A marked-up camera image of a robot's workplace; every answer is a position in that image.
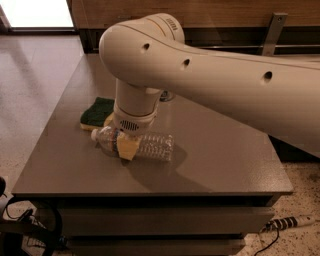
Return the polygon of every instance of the transparent bottle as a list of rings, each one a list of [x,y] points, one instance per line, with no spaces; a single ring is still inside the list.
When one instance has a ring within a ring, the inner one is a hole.
[[[102,129],[95,129],[91,133],[91,138],[99,142],[103,152],[112,156],[119,156],[117,138],[123,134],[117,128],[106,126]],[[132,136],[132,139],[139,139],[139,147],[136,151],[135,158],[149,158],[162,161],[171,161],[174,147],[172,135],[148,132],[140,136]]]

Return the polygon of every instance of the floor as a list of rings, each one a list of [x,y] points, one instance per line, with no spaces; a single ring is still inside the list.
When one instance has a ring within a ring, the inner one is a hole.
[[[13,188],[82,56],[77,36],[0,36],[0,175],[7,181],[7,192]],[[320,62],[319,56],[301,58],[315,65]],[[295,191],[276,203],[275,217],[313,215],[317,222],[281,231],[279,240],[259,255],[318,256],[320,164],[283,163],[283,168]],[[275,232],[249,234],[247,246],[237,256],[254,255],[275,236]]]

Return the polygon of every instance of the bright light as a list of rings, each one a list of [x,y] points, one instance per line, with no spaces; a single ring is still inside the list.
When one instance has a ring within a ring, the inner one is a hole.
[[[66,0],[0,0],[11,27],[73,27]]]

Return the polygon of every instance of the white robotic arm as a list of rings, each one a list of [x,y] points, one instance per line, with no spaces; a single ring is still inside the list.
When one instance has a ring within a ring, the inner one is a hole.
[[[118,78],[114,121],[127,133],[152,125],[167,90],[320,157],[315,65],[186,46],[179,22],[168,14],[112,26],[99,50]]]

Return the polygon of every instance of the green sponge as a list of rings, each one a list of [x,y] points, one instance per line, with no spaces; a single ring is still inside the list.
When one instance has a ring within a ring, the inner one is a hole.
[[[97,97],[93,105],[81,115],[81,129],[92,131],[108,125],[112,120],[113,105],[113,99]]]

